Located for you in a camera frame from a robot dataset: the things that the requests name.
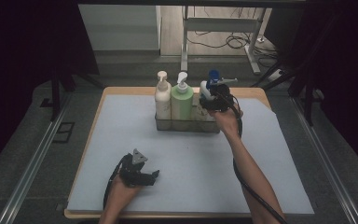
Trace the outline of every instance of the bottle cap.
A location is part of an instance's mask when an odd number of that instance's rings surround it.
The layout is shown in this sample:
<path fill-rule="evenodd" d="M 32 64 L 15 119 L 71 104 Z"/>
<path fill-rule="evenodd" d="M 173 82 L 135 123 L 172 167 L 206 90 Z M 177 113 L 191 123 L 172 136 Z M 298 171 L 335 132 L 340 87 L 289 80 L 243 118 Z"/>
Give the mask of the bottle cap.
<path fill-rule="evenodd" d="M 178 91 L 180 93 L 186 93 L 187 92 L 187 83 L 185 83 L 187 79 L 187 73 L 186 72 L 180 72 L 178 76 Z"/>
<path fill-rule="evenodd" d="M 168 89 L 168 83 L 167 83 L 167 73 L 164 71 L 159 71 L 157 73 L 158 77 L 158 84 L 157 88 L 159 91 L 166 91 Z"/>
<path fill-rule="evenodd" d="M 219 72 L 217 70 L 209 71 L 209 80 L 206 83 L 206 89 L 209 90 L 212 83 L 217 83 L 219 81 L 219 77 Z"/>

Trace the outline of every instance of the white pump bottle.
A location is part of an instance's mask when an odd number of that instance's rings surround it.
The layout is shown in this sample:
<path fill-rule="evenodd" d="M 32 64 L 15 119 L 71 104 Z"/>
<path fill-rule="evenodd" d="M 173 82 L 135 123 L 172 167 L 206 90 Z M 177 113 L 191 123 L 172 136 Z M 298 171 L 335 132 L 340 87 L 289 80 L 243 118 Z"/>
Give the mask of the white pump bottle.
<path fill-rule="evenodd" d="M 171 84 L 167 81 L 167 73 L 159 71 L 156 86 L 156 119 L 171 119 Z"/>

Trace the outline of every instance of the pump bottle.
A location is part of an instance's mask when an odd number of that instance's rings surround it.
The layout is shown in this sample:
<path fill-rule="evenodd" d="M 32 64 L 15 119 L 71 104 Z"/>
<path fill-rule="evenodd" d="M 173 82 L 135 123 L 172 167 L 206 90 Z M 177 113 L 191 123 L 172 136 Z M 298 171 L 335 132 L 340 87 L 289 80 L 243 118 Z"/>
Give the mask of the pump bottle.
<path fill-rule="evenodd" d="M 160 71 L 157 74 L 156 86 L 156 119 L 171 119 L 171 84 L 167 82 L 167 73 Z"/>
<path fill-rule="evenodd" d="M 186 72 L 179 73 L 178 84 L 172 87 L 172 119 L 191 120 L 194 92 L 193 89 L 185 83 L 186 79 Z"/>
<path fill-rule="evenodd" d="M 200 83 L 200 99 L 206 99 L 207 101 L 212 101 L 214 96 L 211 95 L 209 89 L 212 83 L 217 83 L 219 80 L 219 72 L 217 70 L 211 70 L 209 72 L 209 80 L 201 81 Z M 211 117 L 208 111 L 202 108 L 200 101 L 197 103 L 196 108 L 196 120 L 201 121 L 214 121 L 214 117 Z"/>

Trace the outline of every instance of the wire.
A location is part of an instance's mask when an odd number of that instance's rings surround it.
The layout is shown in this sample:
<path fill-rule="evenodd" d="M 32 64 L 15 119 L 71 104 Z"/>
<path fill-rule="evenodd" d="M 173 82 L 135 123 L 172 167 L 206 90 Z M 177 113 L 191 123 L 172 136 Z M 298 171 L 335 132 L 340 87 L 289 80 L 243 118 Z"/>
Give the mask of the wire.
<path fill-rule="evenodd" d="M 107 199 L 109 198 L 110 189 L 112 188 L 111 187 L 112 182 L 115 179 L 115 177 L 116 177 L 116 175 L 118 173 L 118 170 L 120 169 L 120 165 L 123 163 L 125 157 L 126 156 L 121 158 L 120 162 L 118 163 L 118 165 L 116 166 L 115 170 L 113 171 L 112 175 L 109 178 L 109 181 L 108 181 L 107 186 L 106 186 L 105 194 L 103 196 L 103 209 L 105 208 Z"/>
<path fill-rule="evenodd" d="M 254 54 L 255 55 L 263 55 L 263 56 L 267 56 L 271 59 L 277 59 L 278 58 L 278 54 L 269 54 L 269 53 L 264 53 L 262 52 L 260 49 L 254 48 Z"/>
<path fill-rule="evenodd" d="M 237 47 L 234 47 L 230 44 L 231 41 L 237 41 L 238 43 L 240 43 L 239 46 Z M 227 38 L 226 38 L 226 43 L 232 48 L 232 49 L 241 49 L 243 47 L 245 47 L 246 44 L 249 44 L 249 41 L 241 36 L 237 36 L 237 35 L 234 35 L 234 33 L 231 33 L 231 35 L 229 35 Z"/>
<path fill-rule="evenodd" d="M 257 7 L 255 7 L 255 11 L 257 10 Z M 254 19 L 255 18 L 255 12 L 254 12 L 254 16 L 252 17 L 252 19 Z"/>
<path fill-rule="evenodd" d="M 194 32 L 196 35 L 207 35 L 209 33 L 211 33 L 211 31 L 208 31 L 208 32 L 204 32 L 204 33 L 201 33 L 201 34 L 198 34 L 197 31 Z"/>
<path fill-rule="evenodd" d="M 238 13 L 238 18 L 240 18 L 240 17 L 241 17 L 242 12 L 243 12 L 243 7 L 240 9 L 240 11 L 239 11 L 239 13 Z"/>
<path fill-rule="evenodd" d="M 236 8 L 232 11 L 231 15 L 229 16 L 230 18 L 232 17 L 232 15 L 234 15 L 234 12 L 237 11 L 237 9 L 238 9 L 238 7 L 236 7 Z"/>
<path fill-rule="evenodd" d="M 270 67 L 268 65 L 265 65 L 265 64 L 261 63 L 261 60 L 263 60 L 263 59 L 273 59 L 273 58 L 259 58 L 259 59 L 257 59 L 257 63 L 260 64 L 261 66 Z"/>
<path fill-rule="evenodd" d="M 238 109 L 229 102 L 228 99 L 226 99 L 226 97 L 224 97 L 220 92 L 217 92 L 218 95 L 220 95 L 220 97 L 222 99 L 224 99 L 227 103 L 227 105 L 232 109 L 232 111 L 235 114 L 235 117 L 237 118 L 237 122 L 238 122 L 238 135 L 240 137 L 242 137 L 242 119 L 241 119 L 241 108 L 240 108 L 240 104 L 238 104 L 238 99 L 233 96 L 233 98 L 237 101 L 237 106 Z M 281 224 L 287 224 L 287 222 L 283 219 L 283 217 L 281 217 L 281 215 L 279 215 L 279 213 L 277 211 L 275 211 L 275 209 L 269 205 L 263 198 L 260 197 L 260 195 L 258 195 L 247 183 L 246 181 L 242 178 L 237 164 L 235 163 L 235 160 L 233 159 L 233 166 L 234 166 L 234 173 L 237 176 L 238 180 L 240 181 L 241 185 L 261 204 L 263 205 Z"/>
<path fill-rule="evenodd" d="M 209 16 L 208 12 L 206 11 L 206 7 L 204 7 L 204 12 L 206 13 L 206 15 L 207 15 L 208 17 L 211 17 L 211 16 Z"/>
<path fill-rule="evenodd" d="M 221 46 L 211 46 L 211 45 L 203 44 L 203 43 L 200 43 L 200 42 L 191 41 L 189 38 L 187 38 L 187 41 L 192 43 L 192 44 L 198 44 L 198 45 L 202 45 L 202 46 L 212 48 L 212 49 L 220 49 L 220 48 L 224 47 L 225 45 L 227 45 L 227 43 L 226 43 L 226 44 L 221 45 Z"/>

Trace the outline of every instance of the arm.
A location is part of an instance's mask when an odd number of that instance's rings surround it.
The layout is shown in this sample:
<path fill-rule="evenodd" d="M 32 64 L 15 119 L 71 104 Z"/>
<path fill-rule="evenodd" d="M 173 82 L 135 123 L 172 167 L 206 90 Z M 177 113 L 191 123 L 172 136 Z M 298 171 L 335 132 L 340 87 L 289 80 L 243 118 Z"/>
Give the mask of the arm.
<path fill-rule="evenodd" d="M 106 206 L 101 214 L 99 224 L 114 224 L 121 210 L 130 203 L 142 186 L 127 187 L 119 175 L 113 180 Z"/>
<path fill-rule="evenodd" d="M 263 198 L 284 218 L 272 186 L 238 135 L 238 124 L 234 112 L 231 109 L 224 113 L 210 111 L 210 115 L 215 117 L 218 127 L 226 136 L 242 178 L 258 195 L 260 195 L 261 198 Z M 278 220 L 276 220 L 262 204 L 250 195 L 246 189 L 242 188 L 242 191 L 251 210 L 252 220 L 255 224 L 279 223 Z"/>

